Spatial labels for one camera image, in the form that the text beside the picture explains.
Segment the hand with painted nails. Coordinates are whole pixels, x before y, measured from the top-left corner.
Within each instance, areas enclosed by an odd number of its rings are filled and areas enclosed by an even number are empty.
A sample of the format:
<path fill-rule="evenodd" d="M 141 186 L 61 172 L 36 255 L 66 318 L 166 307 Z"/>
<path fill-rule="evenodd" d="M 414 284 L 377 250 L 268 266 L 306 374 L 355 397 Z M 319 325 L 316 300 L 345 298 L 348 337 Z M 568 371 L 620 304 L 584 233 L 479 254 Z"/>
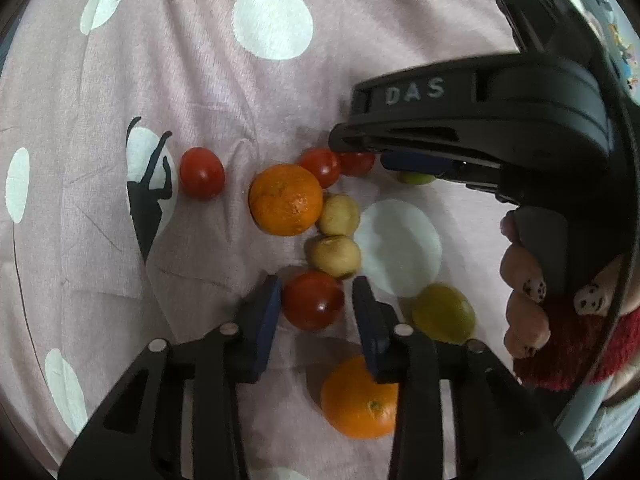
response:
<path fill-rule="evenodd" d="M 548 315 L 541 307 L 548 295 L 548 285 L 538 261 L 520 242 L 512 211 L 502 218 L 500 231 L 511 243 L 500 264 L 500 275 L 512 289 L 506 304 L 509 327 L 504 345 L 514 359 L 527 359 L 551 337 Z M 621 267 L 622 258 L 618 257 L 576 292 L 573 307 L 578 315 L 608 314 Z"/>

